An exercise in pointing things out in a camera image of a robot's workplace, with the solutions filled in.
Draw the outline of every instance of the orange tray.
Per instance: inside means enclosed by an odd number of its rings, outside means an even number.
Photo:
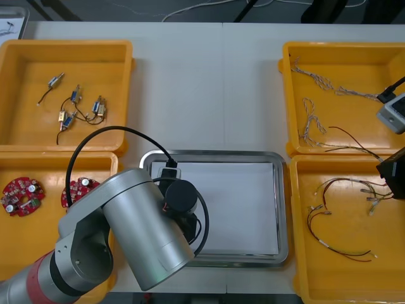
[[[130,86],[132,45],[128,41],[7,41],[0,48],[0,151],[73,151],[81,140],[98,128],[125,125]],[[47,91],[47,83],[61,72],[62,82]],[[84,115],[91,112],[98,96],[106,98],[106,119],[89,125],[75,119],[60,135],[58,115],[62,102],[80,84]],[[75,108],[65,103],[72,113]],[[109,131],[95,137],[85,151],[119,151],[124,132]]]
[[[378,258],[360,263],[340,256],[320,244],[306,225],[309,206],[322,204],[316,188],[334,177],[350,177],[383,183],[371,156],[293,157],[292,217],[296,249],[297,279],[294,287],[305,304],[403,303],[405,299],[405,204],[388,199],[374,215],[368,212],[369,194],[361,185],[336,182],[327,192],[329,216],[313,222],[319,237],[340,250],[371,250]]]
[[[361,144],[379,155],[391,155],[405,145],[405,134],[397,135],[386,127],[376,114],[383,104],[361,96],[338,96],[324,91],[308,75],[291,71],[299,58],[298,67],[331,80],[334,87],[364,93],[379,94],[405,75],[404,43],[328,43],[288,42],[283,48],[279,70],[283,73],[289,143],[287,152],[297,154],[325,154],[325,148],[311,147],[302,139],[307,115],[303,98],[315,104],[315,115],[328,126],[338,126],[350,132]],[[401,85],[396,93],[405,91]],[[356,143],[342,131],[330,129],[322,135],[311,123],[310,136],[326,144],[353,145]],[[354,149],[328,152],[329,154],[363,155]]]
[[[26,217],[10,217],[0,210],[0,281],[9,279],[26,266],[54,249],[58,240],[58,222],[66,214],[61,206],[65,174],[71,153],[0,152],[0,185],[27,176],[37,179],[46,197],[37,211]],[[110,152],[85,152],[77,158],[72,180],[89,177],[99,182],[117,173],[118,159]],[[110,234],[109,245],[114,248]],[[112,275],[106,282],[84,295],[77,303],[99,303],[115,283]]]

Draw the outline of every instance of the white power cable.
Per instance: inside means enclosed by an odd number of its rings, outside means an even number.
[[[197,5],[193,5],[190,6],[188,8],[183,8],[180,9],[178,11],[174,11],[173,13],[170,13],[169,15],[166,15],[163,19],[162,22],[165,22],[167,19],[169,19],[171,16],[182,13],[184,11],[188,11],[188,10],[192,10],[193,8],[200,8],[201,6],[210,6],[210,5],[217,5],[217,4],[223,4],[223,3],[228,3],[228,2],[234,2],[234,1],[238,1],[238,0],[224,0],[224,1],[219,1],[219,2],[212,2],[212,3],[201,3],[201,4],[197,4]],[[283,3],[294,3],[294,4],[303,4],[303,5],[311,5],[312,3],[308,3],[308,2],[299,2],[299,1],[292,1],[292,0],[270,0],[267,3],[263,3],[263,4],[257,4],[254,5],[254,8],[262,8],[263,6],[267,6],[270,5],[271,3],[274,2],[283,2]],[[358,4],[353,4],[353,5],[346,5],[345,8],[356,8],[358,6],[362,6],[367,0],[362,0],[360,3]]]
[[[149,13],[143,13],[143,12],[135,11],[132,8],[130,8],[129,6],[126,6],[126,5],[118,4],[118,3],[115,3],[115,2],[110,1],[110,0],[105,0],[105,1],[107,3],[110,3],[110,4],[114,5],[114,6],[117,6],[119,8],[125,8],[126,10],[131,11],[135,15],[144,15],[144,16],[152,16],[152,17],[164,16],[164,18],[162,19],[162,22],[165,22],[171,16],[183,13],[184,11],[192,10],[194,8],[200,8],[200,7],[203,7],[203,6],[212,6],[212,5],[218,5],[218,4],[234,2],[234,1],[238,1],[238,0],[222,0],[222,1],[218,1],[218,2],[212,2],[212,3],[210,2],[210,0],[208,0],[207,2],[196,4],[196,5],[193,5],[193,6],[189,6],[188,8],[182,8],[182,9],[180,9],[178,11],[174,11],[173,13],[170,13],[168,15],[165,15],[165,14],[155,14],[155,15],[153,15],[153,14],[149,14]],[[270,5],[271,3],[274,3],[275,1],[276,2],[283,2],[283,3],[303,4],[303,5],[311,5],[312,4],[312,3],[308,3],[308,2],[300,2],[300,1],[293,1],[293,0],[270,0],[270,1],[268,1],[266,3],[263,3],[263,4],[256,4],[253,7],[254,8],[262,8],[264,6]],[[360,2],[358,4],[346,5],[345,8],[356,8],[358,6],[362,6],[366,1],[367,0],[362,0],[362,2]]]
[[[188,8],[182,8],[182,9],[180,9],[178,11],[174,11],[173,13],[170,13],[169,15],[166,15],[162,19],[162,22],[165,22],[167,19],[169,19],[173,15],[182,13],[184,11],[192,10],[193,8],[200,8],[202,6],[211,6],[211,5],[223,4],[223,3],[234,2],[234,1],[238,1],[238,0],[223,0],[223,1],[212,2],[212,3],[200,3],[200,4],[193,5],[193,6],[189,6]]]
[[[277,2],[284,2],[284,3],[293,3],[293,4],[303,4],[303,5],[311,5],[312,3],[308,2],[300,2],[300,1],[293,1],[293,0],[276,0]],[[345,8],[357,8],[358,6],[362,6],[367,0],[362,0],[358,4],[346,5]]]

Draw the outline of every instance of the red circuit board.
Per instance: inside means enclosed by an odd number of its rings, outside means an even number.
[[[87,179],[89,181],[88,186],[83,186],[82,181]],[[72,196],[73,204],[79,199],[83,198],[87,193],[96,188],[100,183],[94,179],[88,179],[86,177],[79,177],[77,181],[72,180],[70,182],[70,194]],[[66,188],[64,188],[61,196],[61,203],[63,208],[68,208],[68,200],[66,198]]]
[[[28,187],[34,185],[35,191],[28,191]],[[12,212],[10,216],[18,215],[24,217],[33,213],[41,205],[41,200],[45,198],[45,193],[39,182],[29,177],[19,177],[12,180],[3,190],[4,196],[0,199],[0,203],[7,210],[7,206],[11,205]]]

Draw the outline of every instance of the stainless steel tray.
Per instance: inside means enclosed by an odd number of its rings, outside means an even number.
[[[22,18],[23,23],[18,35],[19,39],[24,36],[25,28],[27,27],[28,19],[30,17],[30,11],[26,8],[19,6],[2,6],[0,5],[0,19],[10,19],[10,18]]]
[[[172,157],[181,163],[271,163],[273,170],[273,184],[266,185],[266,191],[274,195],[269,201],[274,201],[275,211],[275,235],[277,238],[277,254],[252,254],[252,253],[204,253],[201,252],[189,266],[197,267],[281,267],[287,259],[289,246],[287,240],[287,223],[285,218],[284,198],[284,170],[283,158],[271,152],[250,152],[250,151],[169,151]],[[146,153],[141,161],[140,168],[146,169],[152,174],[153,163],[167,161],[167,157],[161,151],[150,151]]]

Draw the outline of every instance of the red stripe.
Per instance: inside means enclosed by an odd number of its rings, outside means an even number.
[[[28,276],[27,276],[27,292],[28,296],[31,299],[32,304],[58,304],[53,302],[52,300],[48,299],[46,295],[42,292],[41,286],[39,285],[38,280],[38,271],[39,267],[41,266],[42,261],[48,255],[52,254],[53,251],[47,253],[42,258],[39,258],[33,266],[31,267]]]

